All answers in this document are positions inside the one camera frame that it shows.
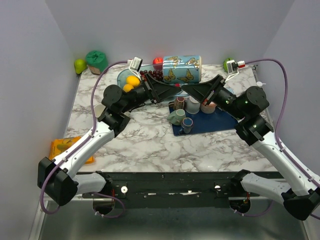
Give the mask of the pink mug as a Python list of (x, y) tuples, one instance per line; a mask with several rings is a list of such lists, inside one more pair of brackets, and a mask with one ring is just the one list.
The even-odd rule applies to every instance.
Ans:
[(216, 110), (216, 104), (211, 102), (208, 105), (201, 104), (200, 110), (205, 114), (212, 114)]

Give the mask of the butterfly blue mug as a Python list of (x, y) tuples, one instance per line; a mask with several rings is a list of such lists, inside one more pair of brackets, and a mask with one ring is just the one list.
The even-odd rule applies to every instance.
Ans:
[(200, 55), (170, 55), (162, 62), (163, 81), (168, 84), (194, 84), (201, 81), (202, 57)]

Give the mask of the sage green mug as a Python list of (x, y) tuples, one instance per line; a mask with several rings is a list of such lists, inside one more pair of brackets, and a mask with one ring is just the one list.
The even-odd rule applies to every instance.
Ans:
[(184, 109), (177, 109), (171, 112), (166, 118), (172, 125), (180, 126), (183, 119), (186, 117)]

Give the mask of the small navy mug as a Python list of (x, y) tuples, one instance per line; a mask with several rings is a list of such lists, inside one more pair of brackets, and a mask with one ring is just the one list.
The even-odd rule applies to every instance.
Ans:
[(182, 132), (189, 134), (193, 128), (194, 121), (190, 117), (185, 117), (181, 122)]

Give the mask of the light green mug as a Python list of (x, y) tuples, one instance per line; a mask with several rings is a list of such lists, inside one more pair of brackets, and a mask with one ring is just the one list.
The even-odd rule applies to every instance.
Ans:
[(105, 106), (103, 104), (97, 104), (93, 107), (93, 110), (94, 110), (94, 115), (96, 118), (98, 118), (102, 113), (103, 111), (105, 110)]

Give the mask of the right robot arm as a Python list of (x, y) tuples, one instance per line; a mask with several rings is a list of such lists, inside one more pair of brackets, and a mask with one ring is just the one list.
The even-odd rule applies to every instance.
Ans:
[(217, 75), (210, 81), (181, 88), (199, 103), (215, 103), (238, 120), (234, 127), (237, 135), (268, 159), (286, 181), (280, 183), (241, 170), (232, 178), (230, 191), (236, 196), (249, 192), (269, 198), (282, 204), (294, 218), (306, 220), (320, 205), (320, 177), (281, 143), (273, 127), (261, 116), (269, 106), (264, 90), (254, 85), (236, 96), (224, 87), (225, 82)]

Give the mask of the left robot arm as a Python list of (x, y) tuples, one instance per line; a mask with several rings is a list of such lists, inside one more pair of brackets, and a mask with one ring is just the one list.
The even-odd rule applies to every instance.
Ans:
[(104, 109), (93, 118), (93, 127), (76, 143), (52, 160), (44, 157), (38, 164), (37, 185), (40, 195), (48, 195), (59, 206), (64, 206), (76, 195), (96, 193), (104, 198), (111, 185), (101, 173), (78, 174), (85, 162), (106, 143), (116, 138), (127, 126), (128, 111), (141, 107), (146, 101), (160, 103), (181, 91), (175, 85), (157, 81), (145, 74), (139, 86), (125, 92), (116, 84), (103, 92)]

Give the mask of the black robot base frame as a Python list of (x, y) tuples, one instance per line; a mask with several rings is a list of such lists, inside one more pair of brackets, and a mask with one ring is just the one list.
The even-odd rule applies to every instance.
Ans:
[(126, 209), (229, 207), (229, 199), (244, 199), (239, 172), (102, 172), (106, 186)]

